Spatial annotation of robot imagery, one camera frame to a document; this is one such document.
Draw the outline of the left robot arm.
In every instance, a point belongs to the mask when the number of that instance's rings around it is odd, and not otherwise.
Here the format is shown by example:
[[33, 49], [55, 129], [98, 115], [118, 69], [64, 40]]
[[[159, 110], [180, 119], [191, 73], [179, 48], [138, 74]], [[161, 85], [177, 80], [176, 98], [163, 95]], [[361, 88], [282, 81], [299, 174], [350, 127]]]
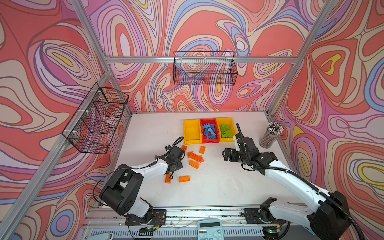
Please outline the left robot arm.
[[121, 164], [104, 184], [99, 193], [101, 203], [113, 209], [120, 216], [134, 215], [146, 218], [152, 215], [150, 203], [138, 197], [142, 184], [159, 176], [173, 179], [174, 173], [183, 168], [185, 151], [178, 147], [184, 140], [179, 137], [172, 145], [165, 147], [166, 153], [141, 166], [130, 167]]

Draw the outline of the green lego brick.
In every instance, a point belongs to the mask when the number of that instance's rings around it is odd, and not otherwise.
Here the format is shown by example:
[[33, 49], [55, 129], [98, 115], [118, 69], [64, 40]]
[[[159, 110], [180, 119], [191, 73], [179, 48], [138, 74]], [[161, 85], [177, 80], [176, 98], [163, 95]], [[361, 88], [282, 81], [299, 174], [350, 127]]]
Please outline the green lego brick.
[[233, 133], [231, 131], [230, 125], [222, 124], [220, 130], [221, 130], [221, 138], [233, 137]]

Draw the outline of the orange lego chassis plate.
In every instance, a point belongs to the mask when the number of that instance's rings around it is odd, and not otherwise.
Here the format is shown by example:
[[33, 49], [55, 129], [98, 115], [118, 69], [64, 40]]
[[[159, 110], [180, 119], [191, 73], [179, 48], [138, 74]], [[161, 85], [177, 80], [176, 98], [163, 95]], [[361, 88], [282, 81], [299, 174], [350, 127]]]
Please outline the orange lego chassis plate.
[[204, 162], [203, 157], [201, 155], [195, 154], [193, 151], [188, 152], [187, 156], [188, 156], [189, 159], [194, 160], [194, 161], [196, 161], [198, 163], [203, 163]]

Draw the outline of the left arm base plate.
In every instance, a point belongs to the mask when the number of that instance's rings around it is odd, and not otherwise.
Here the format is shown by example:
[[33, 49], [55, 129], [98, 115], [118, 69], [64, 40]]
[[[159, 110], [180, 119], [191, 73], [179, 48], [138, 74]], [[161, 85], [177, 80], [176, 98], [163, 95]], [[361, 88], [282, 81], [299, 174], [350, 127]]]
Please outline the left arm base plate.
[[128, 214], [125, 225], [161, 227], [166, 223], [166, 216], [166, 209], [150, 209], [143, 217]]

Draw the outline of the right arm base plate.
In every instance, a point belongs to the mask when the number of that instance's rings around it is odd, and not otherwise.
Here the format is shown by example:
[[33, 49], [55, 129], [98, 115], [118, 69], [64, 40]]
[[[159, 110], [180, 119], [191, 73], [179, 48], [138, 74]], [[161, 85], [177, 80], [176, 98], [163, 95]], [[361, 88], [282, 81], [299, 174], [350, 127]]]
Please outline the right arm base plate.
[[245, 208], [241, 216], [246, 218], [247, 224], [279, 224], [284, 225], [286, 220], [276, 219], [272, 216], [269, 210], [260, 208]]

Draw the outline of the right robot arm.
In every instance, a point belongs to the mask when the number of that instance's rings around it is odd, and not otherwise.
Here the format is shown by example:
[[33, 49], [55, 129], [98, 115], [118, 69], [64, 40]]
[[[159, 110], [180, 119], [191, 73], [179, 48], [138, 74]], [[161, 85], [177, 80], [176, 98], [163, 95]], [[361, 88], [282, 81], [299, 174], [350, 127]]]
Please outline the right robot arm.
[[301, 225], [321, 240], [338, 240], [349, 227], [353, 227], [360, 240], [364, 232], [351, 216], [347, 198], [340, 192], [329, 192], [316, 186], [285, 166], [273, 152], [261, 153], [252, 138], [243, 135], [236, 125], [236, 147], [226, 148], [223, 158], [226, 162], [241, 163], [249, 172], [259, 172], [281, 184], [304, 202], [304, 206], [283, 203], [277, 198], [268, 198], [255, 213], [245, 211], [245, 217], [258, 219], [269, 224], [275, 220]]

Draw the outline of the orange lego brick studs up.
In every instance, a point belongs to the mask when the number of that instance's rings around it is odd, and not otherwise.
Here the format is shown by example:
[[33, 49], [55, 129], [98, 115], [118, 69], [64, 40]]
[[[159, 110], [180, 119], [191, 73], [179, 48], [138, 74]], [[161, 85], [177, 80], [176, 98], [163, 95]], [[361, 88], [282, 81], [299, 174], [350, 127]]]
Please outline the orange lego brick studs up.
[[206, 151], [206, 147], [205, 146], [201, 146], [201, 148], [199, 150], [199, 153], [203, 155], [205, 153], [205, 151]]

